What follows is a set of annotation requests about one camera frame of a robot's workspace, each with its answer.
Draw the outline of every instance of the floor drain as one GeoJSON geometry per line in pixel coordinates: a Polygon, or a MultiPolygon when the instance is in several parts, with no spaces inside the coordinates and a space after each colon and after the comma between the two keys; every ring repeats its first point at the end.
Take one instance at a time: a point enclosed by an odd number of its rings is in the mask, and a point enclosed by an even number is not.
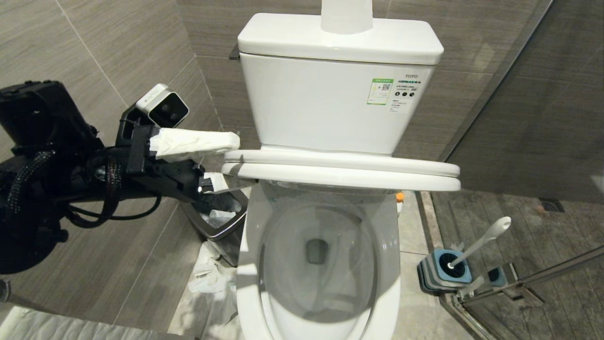
{"type": "Polygon", "coordinates": [[[562,204],[555,198],[539,198],[539,201],[541,201],[541,206],[545,211],[564,212],[562,204]]]}

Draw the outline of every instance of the toilet bowl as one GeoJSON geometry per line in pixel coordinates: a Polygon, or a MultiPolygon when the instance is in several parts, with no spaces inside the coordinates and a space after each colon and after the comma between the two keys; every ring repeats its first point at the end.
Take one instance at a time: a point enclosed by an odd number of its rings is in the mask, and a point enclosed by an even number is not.
{"type": "Polygon", "coordinates": [[[390,339],[393,194],[460,189],[455,165],[392,157],[442,45],[423,21],[372,23],[334,34],[320,16],[259,13],[239,34],[262,147],[226,153],[222,172],[259,180],[237,268],[247,340],[390,339]]]}

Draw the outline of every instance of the toilet lid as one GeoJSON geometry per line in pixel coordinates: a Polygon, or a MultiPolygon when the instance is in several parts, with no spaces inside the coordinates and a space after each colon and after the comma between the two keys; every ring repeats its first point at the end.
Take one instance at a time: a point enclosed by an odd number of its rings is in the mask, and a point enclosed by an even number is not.
{"type": "Polygon", "coordinates": [[[245,178],[353,188],[457,191],[459,167],[350,152],[237,150],[222,173],[245,178]]]}

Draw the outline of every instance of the toilet tank lid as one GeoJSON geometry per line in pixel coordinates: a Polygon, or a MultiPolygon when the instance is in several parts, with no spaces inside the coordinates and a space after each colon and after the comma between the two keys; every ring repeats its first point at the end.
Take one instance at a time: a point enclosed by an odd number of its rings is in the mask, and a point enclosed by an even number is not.
{"type": "Polygon", "coordinates": [[[237,38],[239,50],[265,56],[436,65],[443,46],[425,21],[373,19],[356,34],[321,29],[321,16],[257,13],[237,38]]]}

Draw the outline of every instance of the toilet brush handle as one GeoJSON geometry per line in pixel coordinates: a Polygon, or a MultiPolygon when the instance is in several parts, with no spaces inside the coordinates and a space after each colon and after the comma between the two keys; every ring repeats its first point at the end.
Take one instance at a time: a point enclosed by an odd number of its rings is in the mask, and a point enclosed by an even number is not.
{"type": "Polygon", "coordinates": [[[502,217],[495,221],[493,225],[487,230],[484,235],[478,239],[470,248],[468,248],[460,257],[456,258],[453,262],[448,264],[449,268],[455,267],[458,263],[467,259],[468,256],[472,255],[480,247],[484,246],[487,242],[494,240],[503,234],[511,225],[512,219],[509,217],[502,217]]]}

